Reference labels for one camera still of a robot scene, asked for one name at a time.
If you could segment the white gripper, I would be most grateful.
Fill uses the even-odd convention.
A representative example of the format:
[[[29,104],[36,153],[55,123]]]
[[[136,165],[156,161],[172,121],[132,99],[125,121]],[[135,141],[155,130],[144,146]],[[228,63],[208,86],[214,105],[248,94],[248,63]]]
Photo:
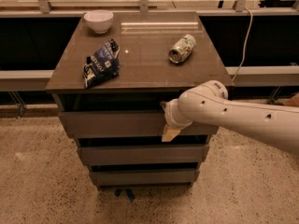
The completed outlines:
[[[178,108],[178,99],[170,102],[160,102],[160,106],[164,111],[164,117],[167,124],[164,125],[164,133],[162,135],[163,142],[171,142],[183,130],[192,125],[192,121],[187,119]]]

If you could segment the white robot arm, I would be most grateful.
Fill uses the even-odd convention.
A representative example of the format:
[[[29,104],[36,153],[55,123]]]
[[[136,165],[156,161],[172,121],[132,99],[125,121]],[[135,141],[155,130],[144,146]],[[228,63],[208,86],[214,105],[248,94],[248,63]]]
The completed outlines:
[[[299,108],[230,101],[225,86],[210,80],[162,102],[162,140],[172,141],[193,123],[221,126],[271,147],[299,154]]]

